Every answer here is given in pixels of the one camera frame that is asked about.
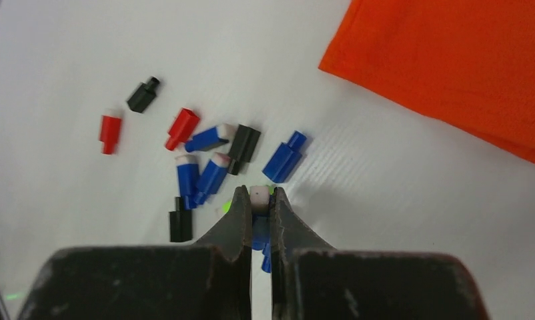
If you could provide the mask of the blue pen cap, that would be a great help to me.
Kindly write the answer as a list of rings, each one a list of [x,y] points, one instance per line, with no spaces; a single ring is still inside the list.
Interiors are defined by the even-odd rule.
[[[185,151],[188,153],[194,151],[209,151],[229,143],[234,135],[236,129],[233,125],[222,123],[214,127],[210,127],[200,133],[194,135],[184,145]]]

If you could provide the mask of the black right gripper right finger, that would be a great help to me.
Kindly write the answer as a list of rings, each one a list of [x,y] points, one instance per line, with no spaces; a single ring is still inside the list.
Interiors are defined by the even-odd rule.
[[[468,268],[445,253],[332,247],[282,187],[270,202],[274,319],[488,319]]]

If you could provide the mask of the green pen cap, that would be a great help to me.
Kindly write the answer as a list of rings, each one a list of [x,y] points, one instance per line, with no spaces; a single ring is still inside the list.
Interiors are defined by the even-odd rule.
[[[273,195],[275,187],[274,186],[268,186],[268,189],[269,189],[269,194]],[[231,207],[231,201],[227,201],[217,211],[219,213],[221,213],[221,214],[226,214],[229,211],[230,207]]]

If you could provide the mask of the red pen cap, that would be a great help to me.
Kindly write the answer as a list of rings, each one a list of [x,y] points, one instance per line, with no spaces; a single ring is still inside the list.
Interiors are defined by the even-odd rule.
[[[181,108],[167,132],[165,148],[173,151],[180,143],[185,143],[200,120],[201,118],[191,109]]]

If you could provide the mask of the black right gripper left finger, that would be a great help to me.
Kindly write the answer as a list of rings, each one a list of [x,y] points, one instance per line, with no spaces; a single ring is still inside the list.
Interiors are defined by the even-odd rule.
[[[251,201],[190,245],[70,247],[42,266],[20,319],[250,319]]]

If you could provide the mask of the black pen cap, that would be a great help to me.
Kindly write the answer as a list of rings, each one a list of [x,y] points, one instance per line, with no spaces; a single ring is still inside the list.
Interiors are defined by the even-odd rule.
[[[227,154],[229,165],[227,172],[238,175],[241,168],[251,161],[261,132],[245,125],[239,125]]]

